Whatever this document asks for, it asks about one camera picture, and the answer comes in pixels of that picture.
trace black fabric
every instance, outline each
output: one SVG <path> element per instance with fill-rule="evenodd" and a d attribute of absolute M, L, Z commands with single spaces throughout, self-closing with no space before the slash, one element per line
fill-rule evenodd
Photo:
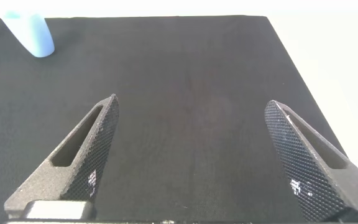
<path fill-rule="evenodd" d="M 267 18 L 47 23 L 56 50 L 35 58 L 0 20 L 0 222 L 8 196 L 111 93 L 120 118 L 99 219 L 303 221 L 267 102 L 341 147 Z"/>

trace plastic cup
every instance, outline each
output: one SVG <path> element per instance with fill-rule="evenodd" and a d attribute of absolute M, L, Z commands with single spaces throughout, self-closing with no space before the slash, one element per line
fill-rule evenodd
<path fill-rule="evenodd" d="M 46 57 L 55 50 L 48 25 L 41 15 L 9 11 L 2 21 L 34 57 Z"/>

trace white surface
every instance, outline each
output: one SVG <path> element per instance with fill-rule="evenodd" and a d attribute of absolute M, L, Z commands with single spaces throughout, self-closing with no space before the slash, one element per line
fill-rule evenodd
<path fill-rule="evenodd" d="M 11 4 L 0 2 L 4 6 L 0 14 L 20 3 Z M 132 0 L 81 4 L 66 0 L 48 1 L 43 7 L 36 11 L 45 17 L 267 16 L 347 155 L 358 166 L 358 1 Z"/>

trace black table surface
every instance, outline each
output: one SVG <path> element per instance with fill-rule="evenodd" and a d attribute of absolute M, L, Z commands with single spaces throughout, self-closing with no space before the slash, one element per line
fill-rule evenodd
<path fill-rule="evenodd" d="M 98 218 L 302 222 L 264 122 L 287 104 L 335 135 L 266 17 L 47 19 L 35 58 L 0 20 L 3 203 L 99 100 L 120 118 Z"/>

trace white speck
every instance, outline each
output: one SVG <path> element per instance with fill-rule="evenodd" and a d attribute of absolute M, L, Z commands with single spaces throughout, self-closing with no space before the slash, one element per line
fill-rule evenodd
<path fill-rule="evenodd" d="M 293 123 L 292 123 L 292 120 L 291 120 L 291 118 L 290 118 L 290 115 L 286 115 L 286 117 L 287 117 L 287 120 L 288 120 L 291 124 L 293 124 Z"/>
<path fill-rule="evenodd" d="M 293 193 L 295 195 L 298 195 L 301 192 L 300 184 L 301 184 L 301 182 L 298 182 L 296 180 L 291 180 L 290 185 L 291 185 Z"/>
<path fill-rule="evenodd" d="M 91 188 L 92 192 L 89 194 L 89 196 L 93 196 L 95 190 L 96 190 L 96 169 L 89 175 L 88 177 L 88 186 Z"/>

